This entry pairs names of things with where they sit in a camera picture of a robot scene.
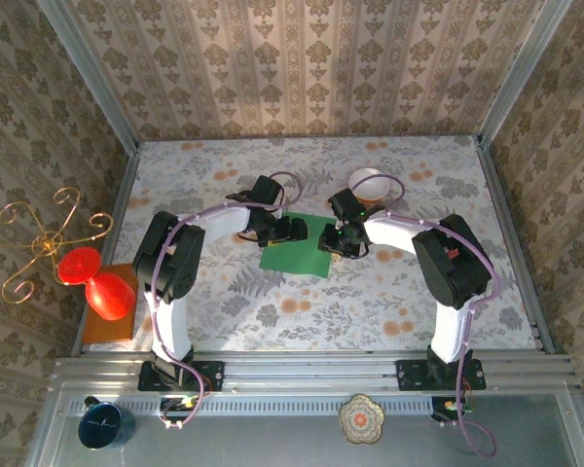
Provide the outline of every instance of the flower-shaped coaster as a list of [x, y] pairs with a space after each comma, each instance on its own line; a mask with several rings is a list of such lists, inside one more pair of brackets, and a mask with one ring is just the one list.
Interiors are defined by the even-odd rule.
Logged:
[[347, 440], [372, 445], [381, 438], [385, 413], [368, 396], [357, 394], [340, 408], [339, 419]]

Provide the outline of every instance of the red vase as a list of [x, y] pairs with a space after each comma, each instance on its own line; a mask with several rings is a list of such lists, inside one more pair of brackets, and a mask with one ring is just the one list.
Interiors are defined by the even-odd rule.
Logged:
[[115, 321], [134, 309], [136, 294], [118, 275], [99, 272], [101, 257], [83, 246], [65, 255], [58, 264], [58, 277], [69, 285], [86, 284], [87, 303], [107, 321]]

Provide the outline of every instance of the white bowl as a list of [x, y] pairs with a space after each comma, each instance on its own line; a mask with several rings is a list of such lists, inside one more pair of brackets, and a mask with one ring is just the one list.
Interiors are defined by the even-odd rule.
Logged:
[[[382, 172], [375, 168], [360, 168], [348, 179], [348, 187], [352, 190], [357, 183], [370, 175], [378, 175]], [[363, 182], [352, 193], [361, 201], [378, 201], [383, 199], [389, 191], [389, 180], [382, 177], [372, 178]]]

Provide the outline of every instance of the orange wooden board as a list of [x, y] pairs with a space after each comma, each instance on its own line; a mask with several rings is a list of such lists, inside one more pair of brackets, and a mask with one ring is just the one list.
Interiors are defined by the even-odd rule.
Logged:
[[[132, 272], [131, 265], [102, 266], [100, 272], [112, 272], [122, 278], [138, 295], [138, 279]], [[134, 309], [121, 319], [106, 321], [102, 319], [90, 306], [87, 306], [87, 320], [82, 343], [106, 343], [115, 341], [129, 341], [134, 332]]]

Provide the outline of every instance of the green cloth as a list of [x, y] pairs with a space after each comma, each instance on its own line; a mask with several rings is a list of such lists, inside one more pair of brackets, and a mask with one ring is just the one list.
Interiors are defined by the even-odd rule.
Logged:
[[308, 239], [267, 246], [262, 254], [260, 268], [326, 278], [331, 266], [331, 253], [318, 250], [318, 239], [324, 226], [335, 224], [336, 220], [297, 212], [286, 212], [284, 215], [303, 219], [308, 225]]

